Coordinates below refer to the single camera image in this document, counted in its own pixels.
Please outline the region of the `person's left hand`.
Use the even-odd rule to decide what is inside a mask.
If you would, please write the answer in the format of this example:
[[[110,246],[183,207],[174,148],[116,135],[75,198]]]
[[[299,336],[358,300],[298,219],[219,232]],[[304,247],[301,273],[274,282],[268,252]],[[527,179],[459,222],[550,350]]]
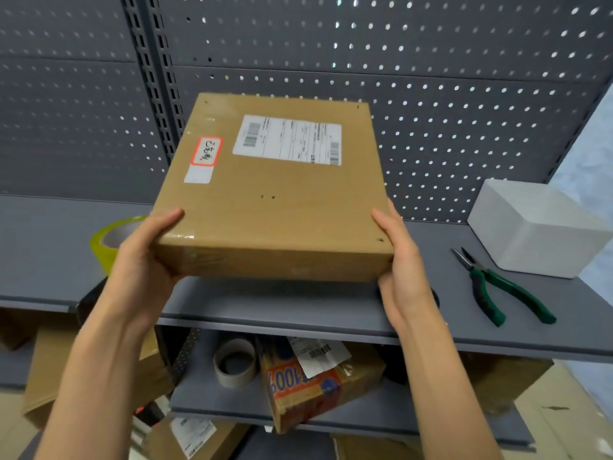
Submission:
[[[121,244],[95,306],[132,332],[145,333],[156,324],[181,278],[158,260],[153,244],[149,249],[126,249],[126,240]]]

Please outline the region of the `person's right hand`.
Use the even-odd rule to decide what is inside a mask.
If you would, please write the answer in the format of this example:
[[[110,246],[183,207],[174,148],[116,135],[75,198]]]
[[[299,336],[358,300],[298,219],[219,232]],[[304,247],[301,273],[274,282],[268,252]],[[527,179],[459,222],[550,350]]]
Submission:
[[[392,200],[387,203],[388,208],[395,208]],[[445,328],[422,256],[409,231],[407,262],[395,263],[393,257],[390,270],[379,278],[378,285],[387,319],[398,336],[417,327]]]

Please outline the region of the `brown cardboard parcel box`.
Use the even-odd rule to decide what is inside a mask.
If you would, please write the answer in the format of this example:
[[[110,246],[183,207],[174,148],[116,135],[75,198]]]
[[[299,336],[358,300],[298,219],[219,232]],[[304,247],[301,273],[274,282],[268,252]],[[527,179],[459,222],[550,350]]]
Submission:
[[[153,244],[180,275],[376,280],[394,250],[369,105],[202,92],[154,205]]]

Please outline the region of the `person's right forearm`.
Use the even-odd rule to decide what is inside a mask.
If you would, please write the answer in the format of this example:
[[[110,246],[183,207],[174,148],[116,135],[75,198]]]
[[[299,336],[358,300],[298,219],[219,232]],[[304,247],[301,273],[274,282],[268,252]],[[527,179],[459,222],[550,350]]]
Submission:
[[[504,460],[439,315],[399,332],[425,460]]]

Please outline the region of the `yellow-green tape roll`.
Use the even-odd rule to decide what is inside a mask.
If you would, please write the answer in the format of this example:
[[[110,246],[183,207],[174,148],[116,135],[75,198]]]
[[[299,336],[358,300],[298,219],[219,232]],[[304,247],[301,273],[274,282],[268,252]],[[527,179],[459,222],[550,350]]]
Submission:
[[[105,276],[111,273],[121,244],[142,224],[147,215],[120,219],[96,232],[89,247]]]

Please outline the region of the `grey metal shelf board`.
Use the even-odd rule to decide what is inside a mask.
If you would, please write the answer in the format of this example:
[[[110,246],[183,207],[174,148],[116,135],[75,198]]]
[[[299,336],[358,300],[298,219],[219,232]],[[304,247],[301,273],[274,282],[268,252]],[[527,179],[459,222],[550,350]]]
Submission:
[[[73,311],[104,277],[92,236],[142,203],[0,195],[0,306]],[[556,316],[545,325],[510,295],[488,287],[506,315],[496,327],[475,304],[468,272],[451,248],[465,247],[494,268],[467,225],[407,223],[458,349],[502,355],[613,363],[613,307],[581,279],[503,272]],[[159,318],[172,326],[397,344],[371,283],[290,282],[188,277]]]
[[[218,383],[213,354],[229,333],[202,331],[189,357],[186,372],[170,399],[172,412],[181,417],[223,418],[252,425],[272,425],[272,412],[260,377],[249,385],[229,389]],[[517,409],[487,415],[502,449],[536,451],[532,434]],[[410,389],[383,379],[373,391],[315,417],[297,429],[320,433],[344,433],[418,439],[418,426]]]

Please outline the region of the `white foam box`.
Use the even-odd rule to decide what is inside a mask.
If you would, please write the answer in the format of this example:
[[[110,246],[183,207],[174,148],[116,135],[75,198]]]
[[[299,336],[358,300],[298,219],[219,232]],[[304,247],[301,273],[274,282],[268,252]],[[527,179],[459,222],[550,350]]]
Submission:
[[[484,181],[467,219],[499,269],[572,279],[613,239],[608,223],[555,186]]]

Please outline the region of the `white barcode shipping label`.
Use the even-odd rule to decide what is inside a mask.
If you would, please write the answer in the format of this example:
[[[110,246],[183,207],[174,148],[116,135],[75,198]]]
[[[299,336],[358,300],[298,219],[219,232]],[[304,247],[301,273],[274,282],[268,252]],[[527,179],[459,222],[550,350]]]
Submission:
[[[329,371],[351,358],[348,348],[338,340],[303,337],[288,337],[287,340],[308,379]]]

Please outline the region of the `grey pegboard panel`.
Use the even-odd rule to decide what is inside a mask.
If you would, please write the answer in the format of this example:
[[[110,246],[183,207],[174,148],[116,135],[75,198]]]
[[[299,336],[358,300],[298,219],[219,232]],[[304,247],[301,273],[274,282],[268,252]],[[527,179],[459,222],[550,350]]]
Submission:
[[[368,103],[408,220],[548,183],[613,82],[613,0],[149,0],[179,131],[201,92]]]
[[[168,168],[120,0],[0,0],[0,195],[153,203]]]

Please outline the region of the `grey slotted shelf upright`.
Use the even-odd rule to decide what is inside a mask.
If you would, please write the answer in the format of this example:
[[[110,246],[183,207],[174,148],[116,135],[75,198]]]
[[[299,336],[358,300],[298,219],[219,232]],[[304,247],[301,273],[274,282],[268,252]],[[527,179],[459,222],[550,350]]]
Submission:
[[[180,100],[160,0],[120,0],[165,158],[174,158],[186,119]]]

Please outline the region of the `empty cardboard tape core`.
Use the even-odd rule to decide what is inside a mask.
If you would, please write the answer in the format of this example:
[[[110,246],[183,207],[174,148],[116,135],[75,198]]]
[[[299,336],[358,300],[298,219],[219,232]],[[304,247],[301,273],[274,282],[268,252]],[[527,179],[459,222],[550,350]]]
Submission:
[[[248,386],[258,372],[253,341],[244,337],[221,341],[213,355],[213,368],[222,387],[240,389]]]

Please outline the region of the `orange printed cardboard box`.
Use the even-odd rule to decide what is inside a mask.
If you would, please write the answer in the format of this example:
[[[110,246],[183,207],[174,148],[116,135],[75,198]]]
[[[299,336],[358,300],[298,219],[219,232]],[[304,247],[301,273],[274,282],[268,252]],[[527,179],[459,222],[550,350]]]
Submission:
[[[288,433],[379,385],[386,363],[376,348],[360,342],[343,344],[351,353],[351,358],[308,379],[287,337],[260,336],[256,339],[263,386],[277,433]]]

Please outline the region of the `large brown cardboard box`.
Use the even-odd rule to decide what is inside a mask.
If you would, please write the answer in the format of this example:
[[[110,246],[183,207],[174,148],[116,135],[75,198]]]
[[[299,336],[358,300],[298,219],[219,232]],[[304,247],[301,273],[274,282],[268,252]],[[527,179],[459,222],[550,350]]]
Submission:
[[[22,414],[39,430],[49,419],[63,371],[78,334],[72,321],[41,325],[35,339],[33,359],[23,394]],[[175,386],[172,369],[164,360],[154,329],[143,342],[136,370],[133,407],[138,409],[169,393]]]

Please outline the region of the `brown box with white label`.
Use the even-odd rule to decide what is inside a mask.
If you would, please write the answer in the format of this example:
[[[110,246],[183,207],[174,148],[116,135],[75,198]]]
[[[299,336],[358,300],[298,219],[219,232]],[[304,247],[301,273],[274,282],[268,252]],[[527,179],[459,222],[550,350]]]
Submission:
[[[166,416],[147,434],[148,460],[229,460],[251,426],[223,419]]]

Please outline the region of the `green-handled pliers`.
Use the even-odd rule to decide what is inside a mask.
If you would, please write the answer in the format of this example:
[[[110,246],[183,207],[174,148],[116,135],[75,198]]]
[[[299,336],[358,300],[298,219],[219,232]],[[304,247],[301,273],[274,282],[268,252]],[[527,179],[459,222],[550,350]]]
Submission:
[[[496,326],[502,327],[506,322],[506,315],[497,307],[487,291],[487,285],[510,294],[519,302],[526,305],[536,315],[539,321],[545,325],[554,325],[556,316],[532,293],[522,286],[502,277],[492,269],[484,267],[464,247],[460,251],[450,249],[462,266],[468,271],[472,283],[472,293],[475,302],[486,317]]]

